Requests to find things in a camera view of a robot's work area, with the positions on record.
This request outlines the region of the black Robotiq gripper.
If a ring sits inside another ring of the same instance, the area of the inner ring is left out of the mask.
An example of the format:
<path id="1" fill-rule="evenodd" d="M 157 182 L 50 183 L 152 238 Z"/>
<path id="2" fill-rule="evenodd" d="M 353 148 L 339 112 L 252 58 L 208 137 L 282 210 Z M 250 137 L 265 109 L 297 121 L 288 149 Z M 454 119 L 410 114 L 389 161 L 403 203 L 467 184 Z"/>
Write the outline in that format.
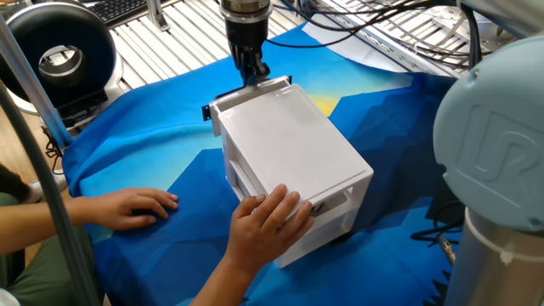
<path id="1" fill-rule="evenodd" d="M 226 35 L 236 69 L 244 85 L 257 85 L 266 79 L 270 69 L 263 62 L 262 45 L 268 38 L 269 20 L 255 23 L 225 21 Z"/>

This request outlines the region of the person's right hand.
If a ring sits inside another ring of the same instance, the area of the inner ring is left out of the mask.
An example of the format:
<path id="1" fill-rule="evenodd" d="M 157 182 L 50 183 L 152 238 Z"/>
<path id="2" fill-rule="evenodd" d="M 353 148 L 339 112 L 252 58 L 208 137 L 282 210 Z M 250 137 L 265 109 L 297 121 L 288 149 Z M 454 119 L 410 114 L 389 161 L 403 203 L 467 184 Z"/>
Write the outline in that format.
<path id="1" fill-rule="evenodd" d="M 284 254 L 314 223 L 312 203 L 283 184 L 269 195 L 248 196 L 235 209 L 221 261 L 232 273 L 255 275 Z"/>

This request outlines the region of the person's left hand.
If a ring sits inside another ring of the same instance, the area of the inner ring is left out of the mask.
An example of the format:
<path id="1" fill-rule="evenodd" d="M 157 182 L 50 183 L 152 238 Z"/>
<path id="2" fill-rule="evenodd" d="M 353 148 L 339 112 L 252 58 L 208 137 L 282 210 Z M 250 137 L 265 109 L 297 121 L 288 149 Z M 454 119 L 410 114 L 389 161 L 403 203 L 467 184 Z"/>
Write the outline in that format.
<path id="1" fill-rule="evenodd" d="M 109 230 L 132 230 L 168 219 L 168 211 L 178 209 L 178 197 L 154 188 L 127 188 L 88 198 L 86 224 Z"/>

